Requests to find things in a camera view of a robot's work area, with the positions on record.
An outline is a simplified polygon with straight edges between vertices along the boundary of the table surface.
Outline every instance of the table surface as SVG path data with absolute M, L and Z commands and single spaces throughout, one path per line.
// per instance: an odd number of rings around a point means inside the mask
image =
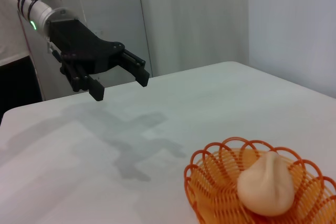
M 336 100 L 234 62 L 7 112 L 0 217 L 11 224 L 197 223 L 183 170 L 231 136 L 286 146 L 336 179 Z

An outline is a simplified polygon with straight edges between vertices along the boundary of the orange wire basket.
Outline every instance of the orange wire basket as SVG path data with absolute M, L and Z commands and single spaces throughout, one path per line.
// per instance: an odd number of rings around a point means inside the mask
M 240 143 L 241 148 L 230 148 L 229 142 Z M 295 200 L 288 212 L 277 217 L 264 217 L 246 209 L 237 196 L 237 178 L 266 151 L 258 150 L 262 144 L 279 153 L 286 162 L 295 186 Z M 210 153 L 209 148 L 218 147 Z M 290 153 L 295 161 L 283 156 Z M 317 176 L 307 171 L 311 166 Z M 302 159 L 285 147 L 240 137 L 231 137 L 222 143 L 208 144 L 195 152 L 184 171 L 184 188 L 190 205 L 201 224 L 234 223 L 336 223 L 336 183 L 322 175 L 316 164 Z

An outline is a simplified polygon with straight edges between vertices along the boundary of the green indicator light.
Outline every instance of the green indicator light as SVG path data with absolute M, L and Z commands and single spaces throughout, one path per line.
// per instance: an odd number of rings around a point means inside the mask
M 34 23 L 33 21 L 31 21 L 30 23 L 31 23 L 31 25 L 33 26 L 34 30 L 36 30 L 37 28 L 36 28 L 36 26 L 35 26 L 35 23 Z

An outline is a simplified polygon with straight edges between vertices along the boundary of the steamed bun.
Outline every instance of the steamed bun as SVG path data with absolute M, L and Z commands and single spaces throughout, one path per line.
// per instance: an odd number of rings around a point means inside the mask
M 294 202 L 293 180 L 286 163 L 275 152 L 260 157 L 237 181 L 239 200 L 263 216 L 282 215 Z

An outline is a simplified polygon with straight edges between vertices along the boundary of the person's white shirt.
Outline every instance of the person's white shirt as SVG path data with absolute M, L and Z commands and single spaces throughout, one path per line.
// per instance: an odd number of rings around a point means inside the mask
M 0 67 L 26 56 L 29 50 L 18 13 L 0 0 Z

